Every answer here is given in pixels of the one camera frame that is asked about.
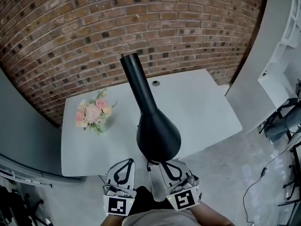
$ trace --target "gray wall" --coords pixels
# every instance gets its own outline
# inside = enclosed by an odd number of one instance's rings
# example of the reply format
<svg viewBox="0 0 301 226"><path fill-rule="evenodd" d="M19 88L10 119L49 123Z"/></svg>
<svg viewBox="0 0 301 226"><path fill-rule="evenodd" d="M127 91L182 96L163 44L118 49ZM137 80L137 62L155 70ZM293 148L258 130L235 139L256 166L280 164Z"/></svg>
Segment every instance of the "gray wall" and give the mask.
<svg viewBox="0 0 301 226"><path fill-rule="evenodd" d="M1 69L0 155L36 170L62 174L60 129L19 94Z"/></svg>

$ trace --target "gray shirt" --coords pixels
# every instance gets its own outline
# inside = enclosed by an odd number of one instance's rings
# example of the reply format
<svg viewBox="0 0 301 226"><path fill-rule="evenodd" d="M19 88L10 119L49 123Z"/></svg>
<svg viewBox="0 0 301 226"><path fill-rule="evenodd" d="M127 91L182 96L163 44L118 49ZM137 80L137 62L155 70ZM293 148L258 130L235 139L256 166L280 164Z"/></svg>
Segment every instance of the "gray shirt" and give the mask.
<svg viewBox="0 0 301 226"><path fill-rule="evenodd" d="M122 226L199 226L190 210L150 210L128 216Z"/></svg>

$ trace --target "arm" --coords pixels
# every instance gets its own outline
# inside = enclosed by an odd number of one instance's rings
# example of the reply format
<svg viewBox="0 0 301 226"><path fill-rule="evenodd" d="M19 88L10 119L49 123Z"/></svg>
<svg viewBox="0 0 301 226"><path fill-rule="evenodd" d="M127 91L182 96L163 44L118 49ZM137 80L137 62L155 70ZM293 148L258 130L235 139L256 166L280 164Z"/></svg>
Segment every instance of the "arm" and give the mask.
<svg viewBox="0 0 301 226"><path fill-rule="evenodd" d="M229 219L214 211L203 202L191 207L190 211L202 226L235 226Z"/></svg>
<svg viewBox="0 0 301 226"><path fill-rule="evenodd" d="M121 226L123 219L123 216L109 214L100 226Z"/></svg>

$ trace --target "brick wall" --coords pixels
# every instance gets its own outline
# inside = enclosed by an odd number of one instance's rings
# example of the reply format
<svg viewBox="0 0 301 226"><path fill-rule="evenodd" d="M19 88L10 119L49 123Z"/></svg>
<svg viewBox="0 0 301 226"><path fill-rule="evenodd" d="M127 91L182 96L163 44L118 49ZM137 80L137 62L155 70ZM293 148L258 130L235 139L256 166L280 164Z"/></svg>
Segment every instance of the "brick wall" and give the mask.
<svg viewBox="0 0 301 226"><path fill-rule="evenodd" d="M124 83L137 52L148 77L206 68L228 83L262 0L0 0L2 69L60 125L65 99Z"/></svg>

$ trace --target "concrete floor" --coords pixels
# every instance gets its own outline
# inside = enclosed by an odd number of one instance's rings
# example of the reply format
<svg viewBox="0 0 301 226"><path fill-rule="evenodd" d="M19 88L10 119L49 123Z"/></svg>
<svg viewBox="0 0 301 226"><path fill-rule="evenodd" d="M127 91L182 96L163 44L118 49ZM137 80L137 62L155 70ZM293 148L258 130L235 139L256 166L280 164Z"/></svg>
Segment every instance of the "concrete floor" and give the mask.
<svg viewBox="0 0 301 226"><path fill-rule="evenodd" d="M247 226L244 193L258 180L264 166L286 147L285 137L271 145L254 130L246 136L232 136L182 161L199 177L202 201L235 225ZM262 221L256 226L278 225L279 220L286 221L290 216L293 205L277 205L285 202L285 195L291 190L282 187L292 178L288 168L292 161L289 151L283 153L268 166L265 176L246 195L249 220ZM105 218L102 185L100 178L93 176L87 177L82 184L56 183L53 188L20 187L33 200L44 200L39 214L50 218L55 226L99 226ZM135 185L136 188L146 186L151 191L146 169L136 171Z"/></svg>

